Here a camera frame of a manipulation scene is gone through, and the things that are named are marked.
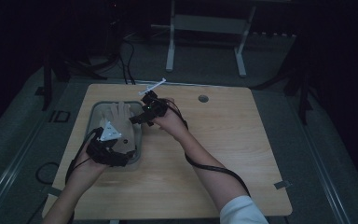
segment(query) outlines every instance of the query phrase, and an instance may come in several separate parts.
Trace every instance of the hand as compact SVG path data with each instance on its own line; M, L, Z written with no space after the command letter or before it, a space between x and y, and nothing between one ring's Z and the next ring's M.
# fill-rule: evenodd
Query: hand
M86 144L80 152L74 171L69 176L66 188L74 190L78 194L83 194L97 181L98 177L103 171L109 167L108 165L95 162L87 154L86 149L89 144Z
M175 105L173 104L173 98L167 98L169 100L168 105L175 109ZM152 120L152 122L159 125L160 129L166 131L170 135L173 136L174 139L179 141L187 134L189 134L187 127L183 123L183 121L179 118L177 114L175 114L171 108L167 109L164 117L157 117Z

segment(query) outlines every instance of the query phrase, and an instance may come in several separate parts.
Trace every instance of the wooden table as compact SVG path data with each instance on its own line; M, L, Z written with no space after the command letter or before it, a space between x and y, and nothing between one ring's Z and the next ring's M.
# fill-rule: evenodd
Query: wooden table
M66 170L80 148L90 112L100 101L139 101L144 85L92 84L86 93L53 187L63 189ZM189 130L225 166L242 177L265 216L287 216L292 206L253 95L246 88L169 86L155 89L172 97ZM200 95L209 98L199 101ZM218 217L208 193L185 160L181 146L158 125L143 125L142 158L137 170L109 168L76 207L76 219ZM49 195L43 215L56 197Z

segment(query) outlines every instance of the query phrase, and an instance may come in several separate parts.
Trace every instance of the forearm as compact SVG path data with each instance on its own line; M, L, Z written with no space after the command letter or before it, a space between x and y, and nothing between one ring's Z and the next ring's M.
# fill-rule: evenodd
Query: forearm
M75 211L81 196L82 192L76 192L65 187L60 197L51 206L42 223L66 224Z
M195 163L225 168L191 133L187 133L177 140L185 154ZM247 195L241 183L231 175L196 167L194 167L194 170L219 211L232 199Z

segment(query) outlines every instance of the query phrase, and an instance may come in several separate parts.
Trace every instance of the light blue sleeve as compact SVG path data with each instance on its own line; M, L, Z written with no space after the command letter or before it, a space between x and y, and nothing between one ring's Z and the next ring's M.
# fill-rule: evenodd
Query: light blue sleeve
M220 211L221 224L268 223L249 196L240 196L228 202Z

